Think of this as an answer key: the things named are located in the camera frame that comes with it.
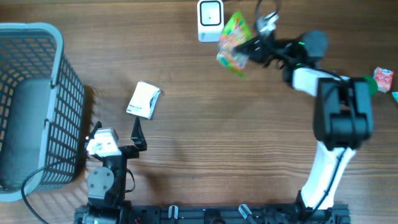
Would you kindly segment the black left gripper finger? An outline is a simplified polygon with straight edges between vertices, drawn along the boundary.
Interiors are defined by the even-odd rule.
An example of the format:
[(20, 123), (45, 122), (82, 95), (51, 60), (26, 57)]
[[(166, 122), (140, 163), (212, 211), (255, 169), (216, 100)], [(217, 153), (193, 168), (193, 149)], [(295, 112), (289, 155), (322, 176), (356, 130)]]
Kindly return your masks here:
[(93, 130), (91, 131), (91, 133), (89, 133), (89, 135), (85, 138), (86, 140), (91, 140), (95, 138), (95, 133), (97, 132), (97, 130), (99, 128), (102, 128), (102, 123), (100, 121), (97, 121), (96, 124), (94, 125)]
[(141, 121), (139, 117), (135, 118), (134, 126), (131, 133), (131, 140), (134, 142), (134, 145), (137, 147), (138, 151), (147, 150), (147, 142), (144, 137), (144, 133), (142, 132)]

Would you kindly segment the Haribo gummy worms bag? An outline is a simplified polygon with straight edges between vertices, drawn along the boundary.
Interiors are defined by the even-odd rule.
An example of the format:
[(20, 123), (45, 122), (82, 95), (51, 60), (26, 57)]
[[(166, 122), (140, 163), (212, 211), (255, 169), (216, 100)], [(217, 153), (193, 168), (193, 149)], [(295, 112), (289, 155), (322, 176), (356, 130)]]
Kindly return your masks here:
[(249, 60), (247, 55), (239, 53), (235, 48), (252, 38), (251, 28), (241, 11), (233, 13), (221, 31), (216, 59), (229, 72), (244, 78), (244, 68)]

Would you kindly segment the white blue paper box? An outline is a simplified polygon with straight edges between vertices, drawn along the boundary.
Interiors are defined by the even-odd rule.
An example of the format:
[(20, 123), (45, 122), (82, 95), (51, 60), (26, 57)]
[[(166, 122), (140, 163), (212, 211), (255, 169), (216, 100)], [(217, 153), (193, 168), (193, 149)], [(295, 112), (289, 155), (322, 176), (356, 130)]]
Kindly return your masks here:
[(157, 86), (139, 81), (126, 108), (126, 113), (151, 119), (160, 94), (161, 90)]

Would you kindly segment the green lid jar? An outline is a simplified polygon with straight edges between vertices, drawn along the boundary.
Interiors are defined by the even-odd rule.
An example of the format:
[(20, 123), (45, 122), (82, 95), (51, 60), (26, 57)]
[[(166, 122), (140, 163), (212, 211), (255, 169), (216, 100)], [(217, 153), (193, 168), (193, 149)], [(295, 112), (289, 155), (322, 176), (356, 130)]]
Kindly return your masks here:
[(377, 81), (372, 76), (363, 76), (369, 87), (369, 95), (374, 96), (378, 91)]

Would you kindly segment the pink tissue pack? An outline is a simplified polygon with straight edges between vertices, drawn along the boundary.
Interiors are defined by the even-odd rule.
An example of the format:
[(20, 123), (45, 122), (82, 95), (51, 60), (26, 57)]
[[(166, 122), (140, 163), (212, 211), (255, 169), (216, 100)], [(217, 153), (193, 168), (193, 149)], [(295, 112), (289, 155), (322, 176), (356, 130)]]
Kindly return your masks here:
[(385, 68), (377, 67), (373, 73), (373, 79), (377, 83), (377, 89), (383, 93), (391, 89), (394, 72)]

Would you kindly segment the teal wet wipes pack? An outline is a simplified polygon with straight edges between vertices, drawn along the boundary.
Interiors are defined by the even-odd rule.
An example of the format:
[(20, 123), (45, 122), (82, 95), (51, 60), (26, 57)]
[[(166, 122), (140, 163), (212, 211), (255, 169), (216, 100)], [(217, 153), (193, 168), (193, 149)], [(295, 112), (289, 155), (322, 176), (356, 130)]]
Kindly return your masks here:
[(391, 95), (392, 95), (393, 99), (398, 103), (398, 92), (397, 91), (392, 92)]

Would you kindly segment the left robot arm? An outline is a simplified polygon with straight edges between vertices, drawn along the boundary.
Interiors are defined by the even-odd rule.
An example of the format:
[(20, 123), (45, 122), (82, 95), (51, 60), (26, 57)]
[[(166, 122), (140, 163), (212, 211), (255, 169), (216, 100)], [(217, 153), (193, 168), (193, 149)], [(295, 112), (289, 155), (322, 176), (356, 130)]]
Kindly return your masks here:
[(141, 219), (125, 199), (135, 188), (126, 188), (126, 177), (132, 172), (127, 168), (129, 159), (139, 158), (147, 150), (140, 119), (137, 117), (131, 133), (132, 145), (118, 146), (119, 137), (113, 128), (104, 128), (97, 122), (86, 137), (88, 154), (102, 162), (87, 178), (88, 203), (75, 210), (74, 222), (89, 223), (140, 223)]

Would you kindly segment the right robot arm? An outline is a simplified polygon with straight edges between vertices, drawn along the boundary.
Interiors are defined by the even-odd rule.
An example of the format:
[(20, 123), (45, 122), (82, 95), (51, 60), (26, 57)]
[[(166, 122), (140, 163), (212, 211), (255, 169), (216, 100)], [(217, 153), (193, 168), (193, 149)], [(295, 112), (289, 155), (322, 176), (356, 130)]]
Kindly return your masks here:
[(317, 151), (306, 183), (294, 202), (269, 203), (259, 217), (240, 205), (239, 212), (250, 223), (351, 221), (348, 205), (335, 203), (334, 196), (350, 160), (373, 133), (373, 111), (365, 79), (342, 77), (318, 66), (327, 48), (326, 34), (311, 30), (295, 39), (258, 34), (233, 49), (264, 65), (281, 61), (284, 81), (315, 97)]

